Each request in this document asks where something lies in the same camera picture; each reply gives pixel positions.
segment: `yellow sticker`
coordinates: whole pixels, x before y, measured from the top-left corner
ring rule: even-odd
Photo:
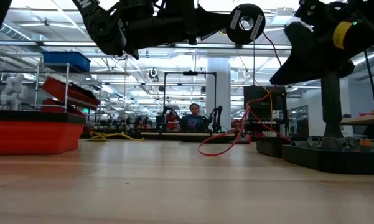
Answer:
[[[337,25],[335,32],[334,32],[334,45],[337,48],[344,49],[343,42],[344,37],[346,36],[347,31],[353,25],[352,22],[341,22]]]

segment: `red cable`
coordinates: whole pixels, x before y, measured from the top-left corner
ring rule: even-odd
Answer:
[[[242,116],[241,121],[238,123],[238,126],[237,126],[234,130],[229,131],[229,132],[227,132],[227,133],[223,133],[223,134],[220,134],[220,135],[218,135],[218,136],[212,136],[212,137],[210,137],[210,138],[207,138],[206,140],[204,140],[204,141],[199,145],[199,147],[198,147],[198,152],[201,153],[201,154],[204,155],[204,156],[220,156],[220,155],[222,155],[222,154],[228,152],[229,150],[231,150],[232,147],[234,147],[234,145],[238,142],[239,138],[241,137],[241,134],[242,134],[243,130],[245,129],[245,125],[246,125],[246,117],[247,117],[248,112],[250,112],[250,113],[255,117],[255,119],[257,119],[257,120],[261,123],[261,125],[263,125],[266,129],[268,129],[268,130],[270,130],[270,131],[274,131],[274,132],[277,133],[281,138],[285,139],[285,140],[288,141],[288,142],[292,142],[290,139],[288,139],[287,137],[283,136],[281,133],[279,133],[279,132],[277,132],[277,131],[271,129],[271,128],[268,127],[267,125],[265,125],[265,124],[262,122],[262,120],[260,120],[260,119],[259,119],[259,118],[254,114],[254,112],[251,110],[251,108],[249,107],[249,104],[251,104],[251,103],[254,103],[254,102],[257,102],[257,101],[263,101],[263,100],[267,99],[267,98],[270,96],[270,94],[273,92],[274,89],[275,89],[275,86],[271,89],[271,91],[269,91],[269,92],[267,93],[266,96],[264,96],[264,97],[262,97],[262,98],[260,98],[260,99],[250,100],[249,102],[247,102],[247,104],[246,104],[246,111],[245,111],[244,115]],[[219,152],[219,153],[215,153],[215,154],[209,154],[209,153],[206,153],[206,152],[202,152],[202,151],[200,150],[200,148],[201,148],[204,144],[206,144],[207,142],[209,142],[209,141],[211,141],[211,140],[213,140],[213,139],[220,138],[220,137],[226,136],[226,135],[228,135],[228,134],[233,134],[233,133],[235,133],[241,125],[242,125],[242,127],[241,127],[241,129],[240,129],[240,131],[239,131],[237,137],[236,137],[235,140],[232,142],[231,146],[228,147],[226,150],[224,150],[224,151],[222,151],[222,152]]]

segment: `black tray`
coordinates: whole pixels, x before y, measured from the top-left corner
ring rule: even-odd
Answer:
[[[374,174],[374,152],[343,152],[284,145],[283,159],[335,174]]]
[[[271,141],[258,141],[256,143],[256,150],[267,156],[282,158],[282,146],[289,144],[283,139],[274,139]]]
[[[66,122],[86,124],[86,118],[67,113],[0,110],[0,121]]]

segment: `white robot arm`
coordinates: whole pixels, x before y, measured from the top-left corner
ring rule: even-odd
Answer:
[[[0,110],[19,110],[28,96],[27,87],[22,85],[23,74],[7,78],[7,85],[0,95]]]

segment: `desk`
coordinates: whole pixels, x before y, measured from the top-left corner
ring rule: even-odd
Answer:
[[[374,139],[374,115],[342,119],[340,125],[367,126],[364,135]]]
[[[197,147],[81,140],[55,156],[0,157],[0,224],[374,224],[374,175],[318,172],[255,144],[218,157]]]
[[[340,125],[371,125],[374,124],[374,115],[362,116],[358,118],[344,118]]]

